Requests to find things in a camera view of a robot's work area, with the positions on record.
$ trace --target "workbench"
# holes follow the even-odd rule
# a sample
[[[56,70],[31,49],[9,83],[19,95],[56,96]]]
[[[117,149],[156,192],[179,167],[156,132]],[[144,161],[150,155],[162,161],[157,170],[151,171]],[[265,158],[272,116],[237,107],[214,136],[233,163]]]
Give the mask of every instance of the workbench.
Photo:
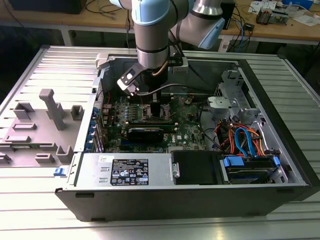
[[[16,117],[12,109],[18,102],[27,101],[34,108],[41,108],[38,96],[42,88],[54,89],[56,100],[65,110],[72,105],[86,109],[86,97],[97,75],[96,57],[108,51],[109,48],[65,46],[40,49],[0,105],[0,139]],[[117,51],[135,53],[134,49]],[[185,55],[197,56],[190,51],[185,51]],[[206,55],[221,61],[232,58],[248,61],[320,177],[317,137],[320,99],[288,60],[263,54],[207,52]],[[65,177],[54,177],[55,169],[54,166],[0,168],[1,239],[284,240],[320,236],[320,193],[302,202],[284,204],[267,216],[81,222],[54,194],[54,189],[67,181]]]
[[[255,28],[250,38],[251,41],[256,42],[272,42],[272,43],[287,43],[287,44],[304,44],[317,45],[320,40],[320,25],[306,26],[293,19],[289,19],[287,25],[256,24],[256,14],[248,13],[251,0],[236,0],[240,15],[248,23],[254,24]],[[92,13],[83,9],[79,15],[65,14],[65,13],[51,13],[51,12],[32,12],[32,11],[14,11],[11,5],[6,2],[12,14],[23,24],[26,28],[40,28],[40,29],[55,29],[60,30],[64,44],[72,46],[73,41],[70,31],[92,31],[103,33],[126,33],[125,23],[127,18],[127,11],[121,9],[115,12],[115,20],[103,16],[98,13]],[[101,0],[100,5],[109,4],[108,0]],[[91,10],[98,11],[97,4],[93,3],[89,6]],[[116,6],[104,8],[107,10],[115,10]],[[320,6],[313,5],[311,11],[319,11]],[[0,2],[0,25],[21,27],[6,10],[4,3]],[[222,39],[219,51],[225,52],[228,49],[229,42],[236,39],[239,34],[239,29],[236,22],[231,21],[228,30],[223,30],[220,35]]]

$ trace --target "black metal frame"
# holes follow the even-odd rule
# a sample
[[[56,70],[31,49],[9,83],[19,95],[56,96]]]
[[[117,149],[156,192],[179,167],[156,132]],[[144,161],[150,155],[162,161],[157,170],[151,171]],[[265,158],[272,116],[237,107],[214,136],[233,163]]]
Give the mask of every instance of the black metal frame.
[[[239,67],[244,72],[248,82],[252,86],[254,93],[259,97],[259,102],[261,103],[266,115],[269,117],[271,124],[273,125],[275,131],[279,135],[285,149],[287,150],[288,154],[290,155],[294,165],[297,167],[299,173],[301,174],[303,180],[312,187],[308,193],[305,195],[300,196],[297,200],[304,200],[307,197],[315,194],[320,190],[320,180],[312,169],[310,163],[306,159],[305,155],[303,154],[302,150],[300,149],[299,145],[295,141],[294,137],[292,136],[291,132],[289,131],[288,127],[284,123],[283,119],[281,118],[280,114],[276,110],[274,104],[270,100],[269,96],[267,95],[266,91],[262,87],[261,83],[257,79],[255,73],[251,69],[250,65],[246,60],[238,60]]]

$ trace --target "circuit board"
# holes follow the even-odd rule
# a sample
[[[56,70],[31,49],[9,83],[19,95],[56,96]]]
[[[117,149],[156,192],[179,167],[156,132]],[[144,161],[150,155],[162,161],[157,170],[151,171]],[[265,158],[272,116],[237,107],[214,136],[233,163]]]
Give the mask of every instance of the circuit board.
[[[198,127],[198,104],[190,96],[171,96],[160,106],[160,116],[151,114],[149,104],[120,97],[104,105],[106,153],[169,153],[173,150],[205,150],[204,135]],[[161,129],[163,140],[157,143],[136,143],[128,140],[134,128]]]

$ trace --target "paper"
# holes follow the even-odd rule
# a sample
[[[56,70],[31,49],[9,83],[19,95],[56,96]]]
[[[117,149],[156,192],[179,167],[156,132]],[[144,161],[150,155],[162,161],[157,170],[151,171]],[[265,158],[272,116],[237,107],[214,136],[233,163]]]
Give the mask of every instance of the paper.
[[[248,12],[258,14],[261,8],[275,10],[276,4],[277,4],[276,1],[270,1],[270,2],[252,1]]]
[[[320,19],[318,18],[314,18],[312,16],[307,16],[307,15],[303,15],[303,16],[299,16],[296,18],[293,18],[293,20],[302,23],[304,25],[307,25],[309,27],[312,27],[316,24],[320,24]]]

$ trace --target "black box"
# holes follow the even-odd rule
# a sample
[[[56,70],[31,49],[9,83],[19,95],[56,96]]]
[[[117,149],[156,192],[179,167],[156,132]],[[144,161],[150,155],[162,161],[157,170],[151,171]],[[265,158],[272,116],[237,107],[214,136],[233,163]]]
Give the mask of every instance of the black box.
[[[14,10],[79,14],[87,0],[9,0]]]
[[[222,17],[225,20],[223,29],[227,30],[229,27],[229,23],[231,21],[232,18],[232,13],[234,12],[235,9],[235,1],[234,0],[222,0],[221,1],[221,8],[222,8]]]

